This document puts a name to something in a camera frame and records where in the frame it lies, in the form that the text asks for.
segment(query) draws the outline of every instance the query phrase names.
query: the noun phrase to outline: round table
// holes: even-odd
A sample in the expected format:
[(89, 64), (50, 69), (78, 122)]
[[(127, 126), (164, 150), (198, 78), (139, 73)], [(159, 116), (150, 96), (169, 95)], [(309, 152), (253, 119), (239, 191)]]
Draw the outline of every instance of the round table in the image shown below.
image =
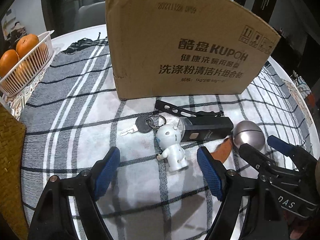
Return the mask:
[[(189, 167), (169, 173), (153, 130), (119, 137), (142, 113), (154, 113), (156, 98), (119, 100), (112, 75), (106, 26), (99, 25), (52, 39), (59, 54), (26, 103), (20, 117), (27, 134), (22, 156), (21, 186), (24, 210), (30, 224), (37, 201), (50, 176), (73, 177), (104, 157), (111, 146), (121, 152), (121, 162), (104, 197), (97, 205), (114, 239), (204, 239), (220, 202), (213, 197), (196, 161), (196, 150), (209, 151), (222, 140), (182, 143)], [(320, 144), (314, 123), (308, 124), (302, 108), (287, 86), (293, 82), (270, 57), (261, 73), (241, 95), (205, 95), (157, 98), (191, 111), (221, 111), (234, 124), (257, 123), (265, 137), (275, 135), (302, 145), (315, 158)], [(161, 113), (168, 124), (178, 118)], [(279, 166), (294, 169), (292, 161), (265, 146), (262, 153)], [(257, 172), (233, 149), (224, 163), (243, 177)], [(80, 239), (85, 234), (76, 205), (70, 198)], [(242, 203), (232, 239), (237, 239), (244, 219)]]

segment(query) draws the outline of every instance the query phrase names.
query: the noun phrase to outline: white plastic basket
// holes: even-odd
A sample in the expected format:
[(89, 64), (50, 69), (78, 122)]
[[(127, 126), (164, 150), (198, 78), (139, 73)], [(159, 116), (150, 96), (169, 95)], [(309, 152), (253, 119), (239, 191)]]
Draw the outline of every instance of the white plastic basket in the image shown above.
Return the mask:
[(53, 54), (50, 37), (53, 32), (47, 31), (38, 35), (40, 42), (19, 60), (7, 75), (0, 77), (0, 90), (7, 97), (19, 93), (48, 63)]

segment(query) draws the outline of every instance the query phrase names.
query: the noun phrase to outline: key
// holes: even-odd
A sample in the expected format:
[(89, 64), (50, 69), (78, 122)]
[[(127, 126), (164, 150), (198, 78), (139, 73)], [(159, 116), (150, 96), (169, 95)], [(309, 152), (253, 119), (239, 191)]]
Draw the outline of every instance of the key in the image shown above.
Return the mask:
[(148, 115), (139, 116), (136, 120), (136, 123), (133, 126), (131, 126), (129, 129), (122, 130), (119, 135), (124, 136), (128, 133), (133, 133), (133, 132), (137, 132), (137, 131), (142, 132), (142, 133), (150, 132), (152, 130), (152, 128), (146, 124), (146, 120), (149, 117), (150, 116), (148, 116)]

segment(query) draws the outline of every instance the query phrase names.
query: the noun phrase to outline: toy figure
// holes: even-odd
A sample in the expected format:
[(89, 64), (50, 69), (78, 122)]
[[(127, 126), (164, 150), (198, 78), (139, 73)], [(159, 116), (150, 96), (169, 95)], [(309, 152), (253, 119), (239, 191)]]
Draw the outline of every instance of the toy figure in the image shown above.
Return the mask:
[(180, 146), (181, 134), (177, 127), (168, 124), (161, 126), (156, 138), (161, 150), (163, 150), (162, 154), (157, 156), (157, 159), (167, 158), (169, 171), (177, 171), (188, 166), (185, 152)]

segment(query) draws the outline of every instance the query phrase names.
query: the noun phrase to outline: key ring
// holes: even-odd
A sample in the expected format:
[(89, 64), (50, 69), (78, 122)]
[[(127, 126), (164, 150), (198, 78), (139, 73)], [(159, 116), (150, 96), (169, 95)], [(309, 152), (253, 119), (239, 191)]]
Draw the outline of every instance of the key ring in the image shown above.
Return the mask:
[[(160, 126), (153, 125), (153, 124), (151, 123), (151, 122), (153, 122), (152, 117), (160, 117), (160, 118), (164, 121), (164, 123), (163, 123), (162, 125), (160, 125)], [(167, 123), (167, 120), (166, 120), (162, 115), (160, 115), (160, 114), (153, 114), (153, 115), (151, 115), (148, 119), (145, 120), (145, 123), (146, 123), (147, 125), (149, 125), (149, 126), (150, 126), (151, 128), (153, 128), (153, 129), (159, 129), (161, 126), (163, 126), (163, 125), (165, 125), (165, 124)]]

